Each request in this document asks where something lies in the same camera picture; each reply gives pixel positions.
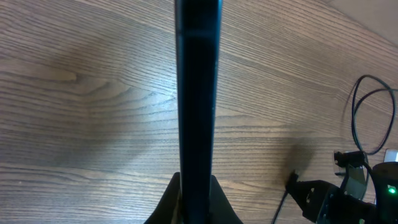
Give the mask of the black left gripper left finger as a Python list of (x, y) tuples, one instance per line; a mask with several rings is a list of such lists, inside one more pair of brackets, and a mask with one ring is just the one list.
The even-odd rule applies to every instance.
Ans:
[(180, 173), (172, 176), (163, 196), (155, 210), (144, 222), (145, 224), (180, 224)]

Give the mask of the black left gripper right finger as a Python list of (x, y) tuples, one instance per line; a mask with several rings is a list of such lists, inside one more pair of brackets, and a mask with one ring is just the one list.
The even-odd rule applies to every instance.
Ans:
[(210, 187), (210, 224), (243, 224), (214, 175)]

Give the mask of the blue Galaxy smartphone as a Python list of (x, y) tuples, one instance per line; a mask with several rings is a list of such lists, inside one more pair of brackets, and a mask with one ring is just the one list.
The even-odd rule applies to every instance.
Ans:
[(177, 0), (180, 190), (184, 223), (208, 223), (220, 48), (220, 0)]

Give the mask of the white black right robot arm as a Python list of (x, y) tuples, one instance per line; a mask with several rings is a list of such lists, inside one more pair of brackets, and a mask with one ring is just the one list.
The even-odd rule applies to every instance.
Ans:
[[(292, 172), (288, 194), (314, 223), (397, 223), (397, 162), (383, 162), (370, 167), (365, 153), (335, 152), (335, 165), (344, 168), (339, 187), (323, 180), (299, 181)], [(363, 201), (367, 182), (366, 169), (374, 184), (376, 203)]]

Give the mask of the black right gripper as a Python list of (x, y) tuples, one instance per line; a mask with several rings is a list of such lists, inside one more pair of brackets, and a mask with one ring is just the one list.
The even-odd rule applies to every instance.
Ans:
[[(338, 167), (361, 167), (367, 156), (362, 151), (335, 152)], [(302, 210), (302, 216), (313, 223), (327, 224), (371, 224), (376, 223), (376, 206), (346, 195), (343, 191), (322, 180), (298, 181), (293, 171), (285, 189)]]

